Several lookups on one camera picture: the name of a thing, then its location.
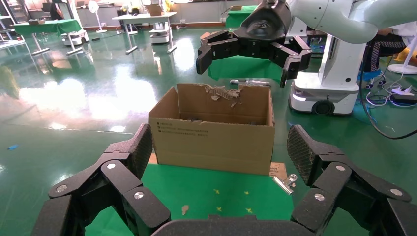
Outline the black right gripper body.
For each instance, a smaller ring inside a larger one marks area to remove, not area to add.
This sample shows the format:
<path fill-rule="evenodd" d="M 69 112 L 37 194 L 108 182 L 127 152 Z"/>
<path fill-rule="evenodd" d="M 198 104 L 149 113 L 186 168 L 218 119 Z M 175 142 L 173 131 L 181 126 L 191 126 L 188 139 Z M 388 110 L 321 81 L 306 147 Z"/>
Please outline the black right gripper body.
<path fill-rule="evenodd" d="M 283 44 L 292 21 L 284 1 L 264 1 L 233 31 L 240 56 L 271 59 L 275 43 Z"/>

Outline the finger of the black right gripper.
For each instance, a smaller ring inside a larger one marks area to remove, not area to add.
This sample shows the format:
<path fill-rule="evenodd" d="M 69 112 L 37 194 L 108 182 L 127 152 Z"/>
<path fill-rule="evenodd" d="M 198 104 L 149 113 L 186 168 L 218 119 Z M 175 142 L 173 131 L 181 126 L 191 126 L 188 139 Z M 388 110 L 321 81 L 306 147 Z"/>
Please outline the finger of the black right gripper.
<path fill-rule="evenodd" d="M 202 75 L 214 60 L 239 55 L 242 39 L 227 30 L 207 33 L 200 39 L 198 56 L 196 58 L 196 72 Z"/>
<path fill-rule="evenodd" d="M 291 37 L 288 42 L 269 44 L 268 59 L 282 68 L 280 87 L 284 88 L 287 80 L 297 78 L 298 72 L 308 68 L 312 50 L 299 36 Z"/>

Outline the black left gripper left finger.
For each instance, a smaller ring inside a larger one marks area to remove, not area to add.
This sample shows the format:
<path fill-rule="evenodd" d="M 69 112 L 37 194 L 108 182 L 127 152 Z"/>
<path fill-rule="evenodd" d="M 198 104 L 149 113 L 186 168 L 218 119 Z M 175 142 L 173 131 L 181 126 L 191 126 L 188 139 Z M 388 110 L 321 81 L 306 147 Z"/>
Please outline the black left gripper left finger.
<path fill-rule="evenodd" d="M 93 165 L 50 189 L 32 235 L 83 236 L 109 207 L 132 234 L 152 235 L 171 220 L 168 208 L 142 182 L 152 150 L 148 124 L 131 139 L 110 144 Z"/>

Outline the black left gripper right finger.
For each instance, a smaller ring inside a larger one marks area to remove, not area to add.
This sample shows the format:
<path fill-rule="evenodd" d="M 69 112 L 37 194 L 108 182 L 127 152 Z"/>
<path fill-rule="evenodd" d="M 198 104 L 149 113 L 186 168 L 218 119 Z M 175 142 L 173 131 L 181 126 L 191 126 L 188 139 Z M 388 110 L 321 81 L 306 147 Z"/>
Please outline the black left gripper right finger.
<path fill-rule="evenodd" d="M 288 155 L 309 191 L 291 220 L 317 236 L 337 209 L 348 212 L 372 236 L 414 236 L 417 207 L 404 189 L 355 165 L 338 147 L 315 141 L 291 126 Z"/>

